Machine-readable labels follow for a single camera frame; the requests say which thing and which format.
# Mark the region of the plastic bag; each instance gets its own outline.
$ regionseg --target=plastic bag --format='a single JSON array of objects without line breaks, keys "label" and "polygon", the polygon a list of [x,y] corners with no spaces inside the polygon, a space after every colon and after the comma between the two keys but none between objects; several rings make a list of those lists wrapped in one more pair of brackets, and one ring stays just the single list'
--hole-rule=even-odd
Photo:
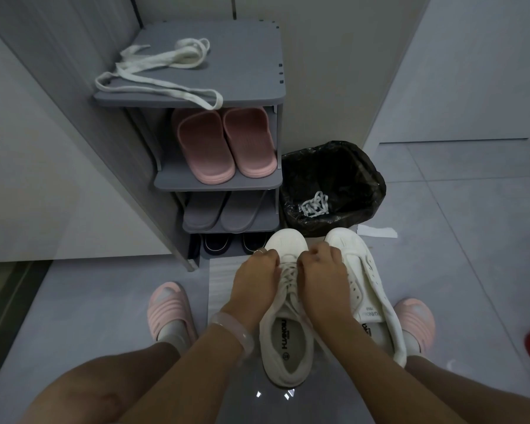
[{"label": "plastic bag", "polygon": [[[328,195],[329,213],[306,217],[298,205],[318,191]],[[305,237],[371,219],[386,193],[385,180],[369,156],[350,142],[330,141],[283,155],[280,204],[288,227]]]}]

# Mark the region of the bracelet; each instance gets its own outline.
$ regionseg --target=bracelet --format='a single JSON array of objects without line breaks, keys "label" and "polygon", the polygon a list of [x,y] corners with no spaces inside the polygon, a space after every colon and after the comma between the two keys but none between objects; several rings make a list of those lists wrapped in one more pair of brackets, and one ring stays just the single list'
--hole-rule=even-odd
[{"label": "bracelet", "polygon": [[255,342],[253,336],[243,327],[243,325],[227,313],[216,313],[210,318],[210,324],[222,326],[236,337],[244,348],[244,357],[247,358],[253,351]]}]

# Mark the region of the tile floor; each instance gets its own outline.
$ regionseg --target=tile floor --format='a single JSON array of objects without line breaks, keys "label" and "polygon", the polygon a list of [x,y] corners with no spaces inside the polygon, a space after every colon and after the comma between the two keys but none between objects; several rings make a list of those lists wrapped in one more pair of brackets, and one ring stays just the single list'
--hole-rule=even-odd
[{"label": "tile floor", "polygon": [[[530,396],[530,143],[381,145],[374,163],[388,191],[367,224],[399,235],[366,238],[389,298],[431,307],[435,363]],[[170,279],[185,286],[202,330],[207,261],[190,274],[171,256],[54,262],[0,371],[0,423],[19,418],[63,371],[149,345],[147,300]],[[284,393],[258,360],[246,362],[218,422],[372,422],[339,365],[320,355],[294,397]]]}]

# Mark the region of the white sneaker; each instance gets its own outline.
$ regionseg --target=white sneaker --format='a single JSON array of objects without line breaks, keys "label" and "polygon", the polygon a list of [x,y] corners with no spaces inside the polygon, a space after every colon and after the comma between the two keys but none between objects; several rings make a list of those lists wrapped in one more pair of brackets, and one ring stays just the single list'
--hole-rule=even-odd
[{"label": "white sneaker", "polygon": [[297,259],[308,245],[300,232],[281,229],[265,248],[277,250],[281,279],[275,300],[259,324],[261,359],[273,384],[292,388],[308,377],[314,354],[314,335],[297,290]]},{"label": "white sneaker", "polygon": [[363,323],[363,329],[377,345],[404,367],[406,346],[401,323],[382,289],[369,248],[359,235],[346,228],[332,229],[325,241],[341,250],[347,268],[353,317]]}]

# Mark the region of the pink slipper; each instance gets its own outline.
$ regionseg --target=pink slipper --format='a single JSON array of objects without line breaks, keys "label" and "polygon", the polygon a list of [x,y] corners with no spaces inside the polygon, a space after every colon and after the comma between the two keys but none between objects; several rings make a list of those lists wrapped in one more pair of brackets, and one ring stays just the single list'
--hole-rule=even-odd
[{"label": "pink slipper", "polygon": [[395,305],[395,313],[403,330],[415,337],[424,354],[436,337],[436,322],[430,308],[418,299],[403,299]]},{"label": "pink slipper", "polygon": [[226,110],[224,130],[241,174],[261,178],[277,169],[269,118],[263,107]]},{"label": "pink slipper", "polygon": [[233,177],[236,165],[217,111],[176,108],[170,122],[186,163],[201,183],[220,184]]},{"label": "pink slipper", "polygon": [[[170,288],[175,293],[171,293],[165,299],[155,303],[164,288]],[[186,332],[189,334],[191,344],[195,343],[198,336],[186,293],[177,283],[164,283],[157,287],[157,290],[153,292],[151,299],[149,299],[148,324],[155,341],[157,341],[161,328],[173,320],[183,320],[185,322]]]}]

